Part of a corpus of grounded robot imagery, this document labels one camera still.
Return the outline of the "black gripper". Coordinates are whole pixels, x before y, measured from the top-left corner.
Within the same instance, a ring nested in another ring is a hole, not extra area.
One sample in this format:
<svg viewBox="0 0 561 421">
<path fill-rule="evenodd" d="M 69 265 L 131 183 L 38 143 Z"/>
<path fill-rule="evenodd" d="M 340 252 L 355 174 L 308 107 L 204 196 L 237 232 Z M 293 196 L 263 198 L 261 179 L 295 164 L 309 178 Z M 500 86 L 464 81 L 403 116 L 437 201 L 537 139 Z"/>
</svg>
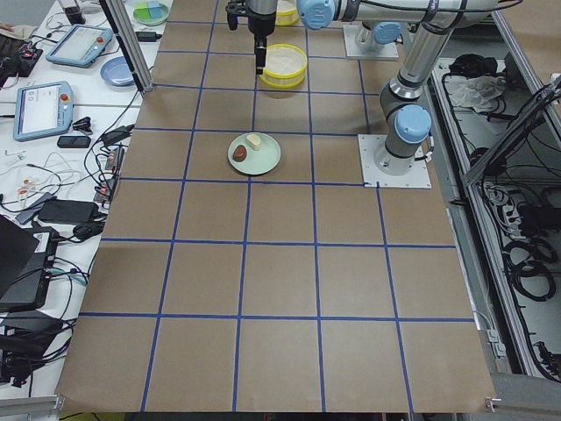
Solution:
<svg viewBox="0 0 561 421">
<path fill-rule="evenodd" d="M 266 57 L 266 48 L 267 48 L 267 36 L 262 33 L 255 33 L 254 53 L 256 56 L 255 72 L 257 75 L 263 74 L 265 68 L 265 60 L 263 58 Z"/>
</svg>

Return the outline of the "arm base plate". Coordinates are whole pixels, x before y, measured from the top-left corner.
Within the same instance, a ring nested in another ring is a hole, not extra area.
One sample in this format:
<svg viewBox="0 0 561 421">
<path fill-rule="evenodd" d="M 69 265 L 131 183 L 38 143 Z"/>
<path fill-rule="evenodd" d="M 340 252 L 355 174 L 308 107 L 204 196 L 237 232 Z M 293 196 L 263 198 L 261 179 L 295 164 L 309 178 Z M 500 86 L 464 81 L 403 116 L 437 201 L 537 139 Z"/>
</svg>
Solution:
<svg viewBox="0 0 561 421">
<path fill-rule="evenodd" d="M 397 61 L 396 40 L 401 36 L 397 22 L 363 22 L 346 25 L 344 46 L 346 57 L 354 60 Z"/>
<path fill-rule="evenodd" d="M 358 136 L 363 185 L 383 189 L 430 189 L 423 148 L 419 146 L 413 157 L 396 158 L 386 150 L 386 139 L 386 135 Z"/>
</svg>

